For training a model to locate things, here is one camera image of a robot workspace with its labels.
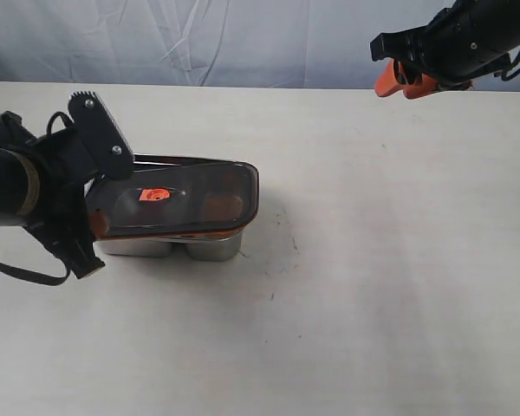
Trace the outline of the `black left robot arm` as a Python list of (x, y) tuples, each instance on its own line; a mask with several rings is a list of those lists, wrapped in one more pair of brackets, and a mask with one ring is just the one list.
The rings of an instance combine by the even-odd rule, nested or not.
[(0, 272), (16, 279), (58, 286), (70, 275), (84, 278), (104, 267), (94, 242), (104, 232), (103, 216), (88, 211), (85, 186), (101, 175), (63, 112), (64, 128), (37, 138), (20, 115), (0, 114), (0, 226), (18, 226), (64, 266), (51, 276), (0, 262)]

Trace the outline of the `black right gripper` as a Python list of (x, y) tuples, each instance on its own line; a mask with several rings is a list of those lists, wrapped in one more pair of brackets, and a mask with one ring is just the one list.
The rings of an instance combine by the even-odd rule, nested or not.
[(486, 75), (509, 81), (520, 74), (520, 1), (457, 1), (426, 25), (378, 34), (370, 53), (389, 60), (378, 97), (465, 91)]

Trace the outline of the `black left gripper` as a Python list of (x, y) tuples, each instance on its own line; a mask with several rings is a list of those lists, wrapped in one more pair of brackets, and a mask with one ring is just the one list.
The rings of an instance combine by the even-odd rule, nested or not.
[(104, 267), (94, 252), (96, 237), (109, 230), (107, 215), (88, 213), (85, 184), (97, 175), (94, 162), (73, 127), (47, 133), (31, 148), (40, 169), (38, 206), (24, 229), (78, 278)]

